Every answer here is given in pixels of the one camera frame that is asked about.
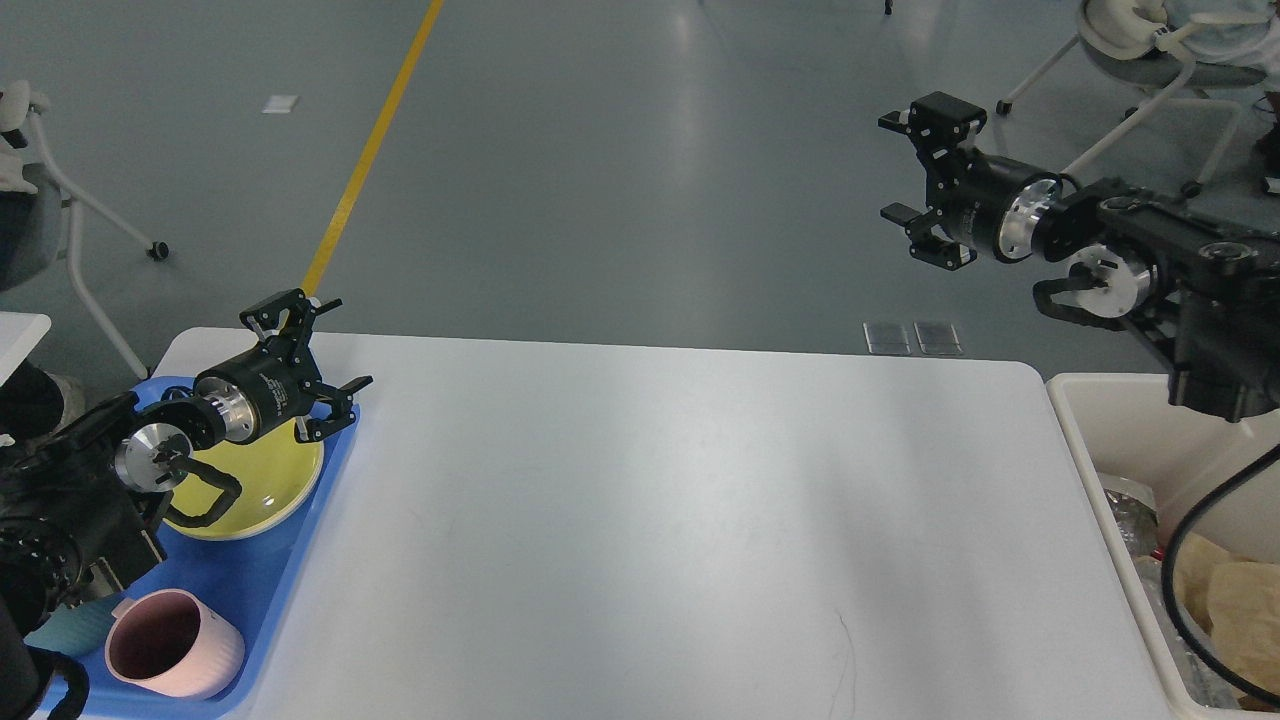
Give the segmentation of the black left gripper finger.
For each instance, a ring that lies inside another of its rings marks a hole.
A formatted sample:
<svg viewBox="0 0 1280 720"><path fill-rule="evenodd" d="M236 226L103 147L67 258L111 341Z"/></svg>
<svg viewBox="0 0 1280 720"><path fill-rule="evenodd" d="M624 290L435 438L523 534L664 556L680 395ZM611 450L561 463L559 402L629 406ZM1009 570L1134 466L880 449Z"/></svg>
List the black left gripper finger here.
<svg viewBox="0 0 1280 720"><path fill-rule="evenodd" d="M317 443L355 424L355 395L374 382L360 375L340 387L320 380L301 386L301 414L294 419L294 439L300 445Z"/></svg>
<svg viewBox="0 0 1280 720"><path fill-rule="evenodd" d="M310 351L316 318L342 304L340 299L317 304L302 290L284 290L241 311L239 322L257 336L261 354L302 356Z"/></svg>

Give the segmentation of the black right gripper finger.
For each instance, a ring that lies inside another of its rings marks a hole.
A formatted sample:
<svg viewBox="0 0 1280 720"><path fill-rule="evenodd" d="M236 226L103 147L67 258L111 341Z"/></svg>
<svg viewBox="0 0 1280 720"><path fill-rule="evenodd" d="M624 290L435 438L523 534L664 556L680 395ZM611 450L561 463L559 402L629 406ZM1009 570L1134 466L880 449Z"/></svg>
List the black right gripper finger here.
<svg viewBox="0 0 1280 720"><path fill-rule="evenodd" d="M905 204L892 202L879 210L879 215L902 228L909 241L911 258L956 272L977 260L973 249L934 232L941 225L941 210L918 211Z"/></svg>
<svg viewBox="0 0 1280 720"><path fill-rule="evenodd" d="M925 170L925 193L936 196L989 187L986 156L975 147L988 119L984 108L934 91L904 110L882 114L878 127L908 137Z"/></svg>

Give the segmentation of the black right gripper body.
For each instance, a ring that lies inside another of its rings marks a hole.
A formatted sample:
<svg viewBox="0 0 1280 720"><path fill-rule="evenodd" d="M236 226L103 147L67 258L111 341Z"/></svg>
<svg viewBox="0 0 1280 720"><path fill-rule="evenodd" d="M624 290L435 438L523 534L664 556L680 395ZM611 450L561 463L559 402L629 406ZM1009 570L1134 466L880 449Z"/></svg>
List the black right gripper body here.
<svg viewBox="0 0 1280 720"><path fill-rule="evenodd" d="M1062 197L1061 176L978 150L931 160L931 208L951 241L1007 264L1033 255L1037 225Z"/></svg>

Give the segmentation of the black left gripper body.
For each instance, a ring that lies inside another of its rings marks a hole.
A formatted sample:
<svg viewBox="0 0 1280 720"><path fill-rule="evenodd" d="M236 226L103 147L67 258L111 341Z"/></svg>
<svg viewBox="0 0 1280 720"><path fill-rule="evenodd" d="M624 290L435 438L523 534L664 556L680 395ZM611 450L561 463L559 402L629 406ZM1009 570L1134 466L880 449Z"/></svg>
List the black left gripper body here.
<svg viewBox="0 0 1280 720"><path fill-rule="evenodd" d="M251 348L197 375L195 392L216 410L227 441L256 441L308 415L320 379L308 351L278 357Z"/></svg>

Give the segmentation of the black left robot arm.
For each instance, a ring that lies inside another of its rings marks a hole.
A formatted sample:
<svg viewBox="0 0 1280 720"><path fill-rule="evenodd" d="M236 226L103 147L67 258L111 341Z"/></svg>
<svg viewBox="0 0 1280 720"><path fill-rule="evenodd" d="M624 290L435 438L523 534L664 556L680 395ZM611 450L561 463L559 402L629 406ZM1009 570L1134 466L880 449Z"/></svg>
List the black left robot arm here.
<svg viewBox="0 0 1280 720"><path fill-rule="evenodd" d="M319 316L340 306L301 288L242 311L256 345L201 372L192 389L141 406L127 391L90 409L3 468L3 716L35 715L52 680L68 689L55 719L77 719L90 696L84 667L27 635L59 606L128 589L166 560L159 527L206 527L241 497L241 482L196 455L251 445L288 423L300 443L355 420L369 375L328 384L310 347Z"/></svg>

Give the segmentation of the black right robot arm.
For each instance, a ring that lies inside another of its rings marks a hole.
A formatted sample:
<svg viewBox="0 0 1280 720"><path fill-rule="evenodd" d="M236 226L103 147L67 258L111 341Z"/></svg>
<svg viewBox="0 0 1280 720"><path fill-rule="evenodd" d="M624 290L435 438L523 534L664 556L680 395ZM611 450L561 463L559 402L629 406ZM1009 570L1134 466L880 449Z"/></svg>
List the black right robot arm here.
<svg viewBox="0 0 1280 720"><path fill-rule="evenodd" d="M925 206L893 202L916 260L955 272L979 255L1039 258L1037 310L1135 336L1167 374L1167 400L1226 421L1277 409L1277 234L1189 209L1120 178L1071 176L980 151L984 109L943 92L878 126L904 136L925 172Z"/></svg>

